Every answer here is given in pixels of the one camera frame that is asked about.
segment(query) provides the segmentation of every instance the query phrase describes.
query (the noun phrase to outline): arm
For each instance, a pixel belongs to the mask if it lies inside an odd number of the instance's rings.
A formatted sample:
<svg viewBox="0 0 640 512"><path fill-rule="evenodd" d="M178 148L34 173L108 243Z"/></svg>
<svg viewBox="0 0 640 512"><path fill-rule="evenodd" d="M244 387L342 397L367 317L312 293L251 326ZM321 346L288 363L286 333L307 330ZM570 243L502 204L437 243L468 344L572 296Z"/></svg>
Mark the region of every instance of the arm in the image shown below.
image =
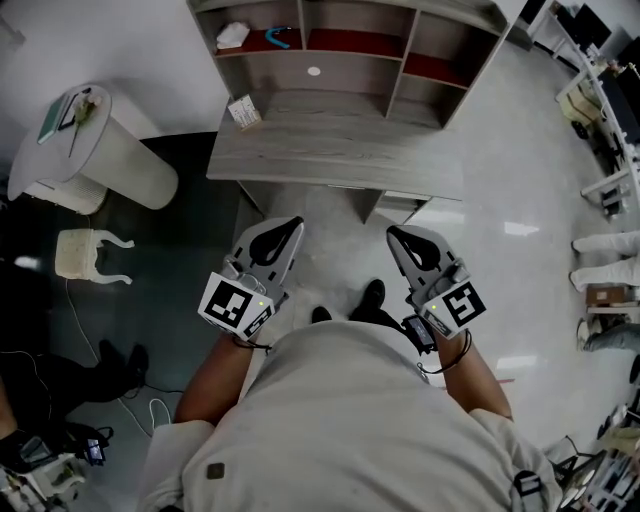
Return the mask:
<svg viewBox="0 0 640 512"><path fill-rule="evenodd" d="M434 331L440 364L444 367L462 351L465 331L451 340ZM480 352L471 345L460 362L444 372L447 392L467 412L483 409L511 419L511 407L493 373L482 359Z"/></svg>
<svg viewBox="0 0 640 512"><path fill-rule="evenodd" d="M13 409L9 403L4 382L0 378L0 439L4 439L18 430L18 423L13 415Z"/></svg>
<svg viewBox="0 0 640 512"><path fill-rule="evenodd" d="M193 420L217 425L238 403L253 350L238 347L223 333L189 382L175 414L175 423Z"/></svg>

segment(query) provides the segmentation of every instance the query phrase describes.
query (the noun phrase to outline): stool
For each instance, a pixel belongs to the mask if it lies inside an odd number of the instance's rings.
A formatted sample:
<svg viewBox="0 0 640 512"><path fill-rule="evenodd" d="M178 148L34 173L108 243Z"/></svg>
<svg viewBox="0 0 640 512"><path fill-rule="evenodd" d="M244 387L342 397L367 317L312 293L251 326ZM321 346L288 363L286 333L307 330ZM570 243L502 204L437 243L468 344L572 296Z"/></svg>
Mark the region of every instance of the stool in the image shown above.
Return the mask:
<svg viewBox="0 0 640 512"><path fill-rule="evenodd" d="M110 231L102 229L61 231L56 247L56 274L67 279L86 279L99 284L110 284L116 281L131 284L132 279L129 276L103 276L96 269L98 249L103 246L103 240L108 240L124 249L130 249L135 245L133 240L123 242Z"/></svg>

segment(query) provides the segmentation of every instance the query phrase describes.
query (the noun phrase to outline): white chair leg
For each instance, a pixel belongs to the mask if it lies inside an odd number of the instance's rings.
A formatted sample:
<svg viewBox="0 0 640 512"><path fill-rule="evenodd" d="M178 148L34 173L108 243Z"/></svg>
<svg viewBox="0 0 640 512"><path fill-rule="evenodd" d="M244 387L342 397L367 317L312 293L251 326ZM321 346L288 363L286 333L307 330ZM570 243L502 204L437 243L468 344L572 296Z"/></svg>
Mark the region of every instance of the white chair leg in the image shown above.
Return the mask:
<svg viewBox="0 0 640 512"><path fill-rule="evenodd" d="M124 281L126 284L131 284L133 282L133 279L131 279L129 276L125 276L122 274L103 276L102 274L98 273L97 270L91 273L89 280L99 284L111 284L117 281Z"/></svg>
<svg viewBox="0 0 640 512"><path fill-rule="evenodd" d="M131 249L135 247L135 243L133 240L129 240L128 242L123 242L116 235L114 235L111 231L107 231L104 229L94 229L93 237L96 241L96 244L100 242L100 240L108 240L112 244L117 245L118 247L122 247L123 249Z"/></svg>

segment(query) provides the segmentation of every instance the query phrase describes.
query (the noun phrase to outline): white t-shirt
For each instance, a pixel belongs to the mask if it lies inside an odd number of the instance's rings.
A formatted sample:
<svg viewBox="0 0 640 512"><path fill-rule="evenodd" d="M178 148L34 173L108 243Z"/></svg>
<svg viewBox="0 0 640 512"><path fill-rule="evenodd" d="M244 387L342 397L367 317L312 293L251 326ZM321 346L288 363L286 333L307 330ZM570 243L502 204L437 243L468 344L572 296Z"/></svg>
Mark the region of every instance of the white t-shirt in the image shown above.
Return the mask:
<svg viewBox="0 0 640 512"><path fill-rule="evenodd" d="M512 509L520 470L537 473L555 510L544 456L513 422L467 414L428 385L416 355L371 324L290 333L215 431L204 421L155 431L138 511L496 512Z"/></svg>

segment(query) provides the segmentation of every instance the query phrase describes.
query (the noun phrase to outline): white tiled floor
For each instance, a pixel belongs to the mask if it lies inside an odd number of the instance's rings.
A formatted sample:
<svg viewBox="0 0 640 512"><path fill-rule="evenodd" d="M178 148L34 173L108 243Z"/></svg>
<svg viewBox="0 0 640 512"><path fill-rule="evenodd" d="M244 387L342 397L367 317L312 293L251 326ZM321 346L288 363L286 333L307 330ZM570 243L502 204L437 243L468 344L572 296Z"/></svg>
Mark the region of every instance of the white tiled floor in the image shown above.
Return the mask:
<svg viewBox="0 0 640 512"><path fill-rule="evenodd" d="M554 101L570 78L559 64L505 45L489 71L452 130L425 134L462 167L464 203L436 201L420 222L467 262L488 308L474 341L499 378L515 379L504 386L522 432L540 447L569 434L586 449L627 398L634 357L575 348L585 306L567 279L577 265L569 243L611 229L579 195L599 171ZM264 338L306 325L319 304L346 316L374 277L386 283L385 309L397 319L410 312L406 282L386 246L390 221L374 215L363 225L349 193L283 187L271 215L301 215L307 232L289 278L293 298Z"/></svg>

